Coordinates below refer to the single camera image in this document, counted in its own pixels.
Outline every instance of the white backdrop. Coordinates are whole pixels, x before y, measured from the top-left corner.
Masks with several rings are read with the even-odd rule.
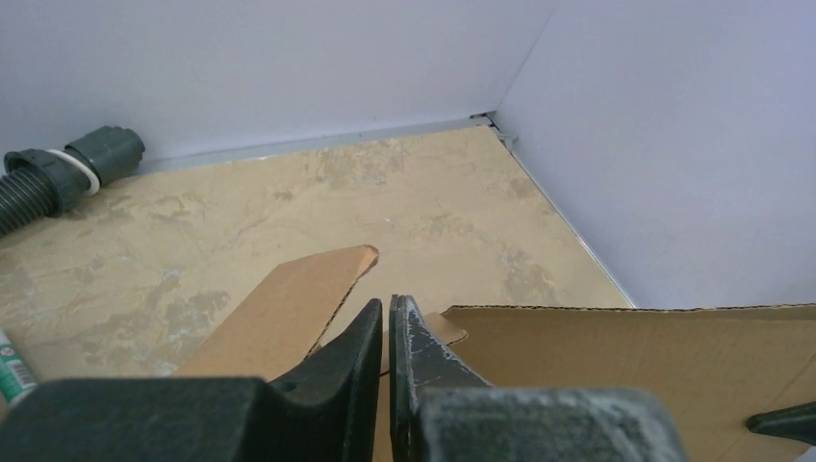
[[[816,2],[569,0],[497,124],[636,305],[816,301]]]
[[[5,2],[0,148],[119,124],[174,157],[492,111],[554,5]]]

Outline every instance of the green label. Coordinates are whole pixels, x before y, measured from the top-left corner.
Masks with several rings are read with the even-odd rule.
[[[0,345],[0,393],[12,402],[21,393],[37,386],[23,358],[10,344]]]

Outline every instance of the vacuum hose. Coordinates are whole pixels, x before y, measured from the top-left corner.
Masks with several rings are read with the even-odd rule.
[[[62,151],[26,149],[3,159],[0,237],[40,217],[56,218],[125,176],[141,162],[144,143],[133,130],[102,127]]]

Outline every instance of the white ring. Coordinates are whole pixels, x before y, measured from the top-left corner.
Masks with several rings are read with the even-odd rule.
[[[77,167],[77,169],[85,176],[88,177],[88,181],[90,181],[90,187],[87,191],[85,191],[85,195],[94,195],[99,192],[99,177],[96,176],[96,173],[93,172],[90,168],[88,168],[85,164],[79,162],[75,157],[65,154],[59,149],[45,149],[45,152],[54,154],[55,156],[59,157],[60,159],[68,162],[69,164]]]

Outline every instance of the wall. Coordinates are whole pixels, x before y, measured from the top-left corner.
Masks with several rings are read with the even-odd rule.
[[[497,112],[638,306],[816,300],[816,2],[565,0]]]
[[[172,157],[492,111],[554,4],[7,2],[0,146],[120,124]]]

